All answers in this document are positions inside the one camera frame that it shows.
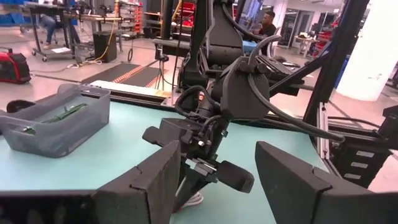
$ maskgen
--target concrete floor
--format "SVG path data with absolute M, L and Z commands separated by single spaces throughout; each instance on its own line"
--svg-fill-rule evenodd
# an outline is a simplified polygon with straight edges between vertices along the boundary
M 85 32 L 80 31 L 82 39 L 89 40 L 91 37 L 87 35 L 88 30 Z M 39 32 L 41 39 L 44 38 L 44 33 Z M 65 69 L 68 65 L 76 63 L 72 60 L 70 55 L 60 55 L 54 58 L 48 58 L 47 62 L 42 62 L 41 56 L 33 56 L 31 54 L 32 48 L 35 46 L 33 35 L 28 32 L 21 35 L 17 29 L 7 28 L 0 29 L 0 46 L 13 48 L 15 52 L 20 52 L 27 57 L 30 70 L 33 76 L 30 83 L 25 85 L 13 85 L 8 83 L 0 83 L 0 110 L 4 109 L 7 103 L 15 99 L 24 99 L 29 101 L 39 100 L 43 97 L 52 95 L 56 92 L 58 86 L 65 82 L 80 82 L 88 77 L 96 75 L 108 68 L 115 66 L 118 63 L 127 61 L 127 52 L 131 46 L 131 42 L 124 42 L 124 51 L 119 52 L 116 61 L 111 63 L 104 63 L 102 65 L 87 65 L 81 68 Z M 154 61 L 154 45 L 148 39 L 136 39 L 133 42 L 134 53 L 132 62 L 137 65 L 147 65 Z M 301 56 L 295 55 L 294 51 L 286 49 L 277 49 L 277 55 L 284 56 L 288 61 L 295 62 L 303 65 L 306 59 Z M 174 56 L 169 56 L 170 60 L 165 63 L 165 69 L 168 71 L 165 74 L 165 79 L 168 82 L 172 81 L 172 71 L 174 67 Z M 151 65 L 151 67 L 159 67 L 158 63 Z M 310 76 L 305 78 L 306 85 L 314 86 L 319 70 L 313 72 Z M 171 90 L 170 85 L 165 86 L 165 90 Z M 280 109 L 289 111 L 296 116 L 303 116 L 307 103 L 310 99 L 312 92 L 307 90 L 300 90 L 297 97 L 278 94 L 271 99 L 271 102 Z M 330 103 L 327 106 L 328 116 L 343 116 L 358 119 L 365 119 L 367 121 L 381 124 L 384 121 L 382 111 L 386 107 L 394 106 L 398 102 L 394 101 L 391 97 L 398 96 L 398 91 L 386 87 L 379 99 L 375 102 L 363 102 L 353 100 L 338 93 L 333 93 L 330 98 Z M 358 126 L 351 122 L 345 122 L 352 126 Z M 386 167 L 398 167 L 398 162 L 395 159 L 389 159 L 390 163 Z M 376 179 L 385 179 L 385 176 L 376 177 Z M 383 191 L 386 186 L 378 186 L 373 188 L 374 191 Z M 389 190 L 398 190 L 398 177 L 394 181 L 390 181 L 387 187 Z

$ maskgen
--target yellow cable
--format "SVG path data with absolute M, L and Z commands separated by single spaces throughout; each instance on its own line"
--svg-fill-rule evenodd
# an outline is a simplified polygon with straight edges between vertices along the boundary
M 174 21 L 174 19 L 175 19 L 175 16 L 177 15 L 177 13 L 178 13 L 178 10 L 180 9 L 180 7 L 181 7 L 181 3 L 182 3 L 182 1 L 181 0 L 179 0 L 178 1 L 178 5 L 177 5 L 177 7 L 175 8 L 175 11 L 174 11 L 174 14 L 173 14 L 173 17 L 172 17 L 172 22 Z
M 115 4 L 114 4 L 115 18 L 116 18 L 116 14 L 117 14 L 118 11 L 120 10 L 118 6 L 119 6 L 119 0 L 115 0 Z M 109 41 L 108 41 L 108 44 L 106 45 L 106 48 L 105 48 L 105 50 L 104 50 L 104 53 L 103 53 L 99 58 L 94 59 L 94 62 L 97 62 L 97 61 L 101 60 L 101 59 L 105 56 L 106 52 L 108 51 L 109 45 L 111 44 L 111 40 L 112 40 L 112 35 L 113 35 L 115 23 L 116 23 L 116 19 L 113 20 L 111 35 L 109 36 Z

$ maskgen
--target workbench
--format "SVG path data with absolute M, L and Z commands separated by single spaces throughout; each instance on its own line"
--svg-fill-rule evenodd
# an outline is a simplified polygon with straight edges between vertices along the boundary
M 94 15 L 94 14 L 92 14 L 92 15 L 86 15 L 86 14 L 78 15 L 78 14 L 70 14 L 70 13 L 65 13 L 63 16 L 66 19 L 69 20 L 69 23 L 70 23 L 70 20 L 72 20 L 72 19 L 78 19 L 79 21 L 97 22 L 98 31 L 100 31 L 100 32 L 102 31 L 102 23 L 113 23 L 113 22 L 117 23 L 117 24 L 114 25 L 113 32 L 117 36 L 119 36 L 119 49 L 120 49 L 121 52 L 123 51 L 122 38 L 121 38 L 122 32 L 121 32 L 121 30 L 118 30 L 119 29 L 118 28 L 119 27 L 119 22 L 121 22 L 123 20 L 122 17 L 103 17 L 103 16 L 100 16 L 100 15 Z M 73 55 L 76 52 L 75 47 L 83 47 L 83 48 L 84 47 L 88 47 L 88 48 L 94 47 L 94 46 L 88 46 L 87 44 L 75 43 L 73 38 L 70 39 L 70 42 L 71 42 L 70 45 L 71 45 L 71 50 L 72 50 L 72 54 Z
M 49 4 L 39 4 L 36 2 L 25 2 L 25 7 L 29 10 L 30 14 L 30 20 L 32 22 L 33 26 L 33 33 L 35 37 L 35 43 L 36 43 L 36 48 L 32 49 L 32 55 L 35 56 L 36 54 L 40 54 L 42 57 L 43 62 L 47 61 L 47 56 L 49 55 L 55 55 L 55 54 L 70 54 L 72 51 L 69 48 L 69 43 L 68 43 L 68 35 L 67 35 L 67 27 L 63 26 L 63 38 L 65 39 L 65 49 L 62 49 L 61 51 L 56 51 L 56 49 L 48 49 L 44 50 L 40 47 L 39 43 L 39 37 L 37 36 L 37 28 L 36 25 L 34 24 L 34 17 L 35 15 L 41 15 L 41 14 L 49 14 L 49 15 L 57 15 L 60 16 L 60 20 L 63 24 L 66 23 L 66 19 L 64 17 L 64 7 L 60 6 L 53 6 Z
M 143 140 L 142 134 L 149 126 L 158 127 L 164 117 L 176 118 L 179 115 L 111 102 L 109 124 L 61 159 L 10 150 L 0 136 L 0 193 L 16 190 L 97 189 L 159 150 L 158 146 Z M 228 137 L 218 149 L 218 160 L 228 160 L 250 171 L 255 178 L 251 193 L 237 192 L 222 183 L 210 184 L 201 191 L 203 203 L 174 214 L 170 223 L 275 223 L 254 160 L 257 141 L 266 141 L 326 170 L 305 134 L 234 123 L 230 124 L 228 132 Z

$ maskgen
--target gray plastic bin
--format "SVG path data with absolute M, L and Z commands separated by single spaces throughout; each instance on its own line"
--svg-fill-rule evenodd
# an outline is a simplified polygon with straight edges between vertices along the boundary
M 110 94 L 89 85 L 60 85 L 57 94 L 34 106 L 12 114 L 0 111 L 0 131 L 13 150 L 51 158 L 67 156 L 109 123 Z M 82 103 L 86 106 L 65 119 L 43 123 Z M 34 132 L 27 133 L 27 128 Z

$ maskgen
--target red generator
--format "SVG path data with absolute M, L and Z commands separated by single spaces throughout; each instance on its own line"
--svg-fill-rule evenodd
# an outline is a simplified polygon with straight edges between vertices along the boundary
M 0 82 L 23 84 L 30 81 L 29 66 L 22 54 L 14 54 L 12 49 L 0 47 Z

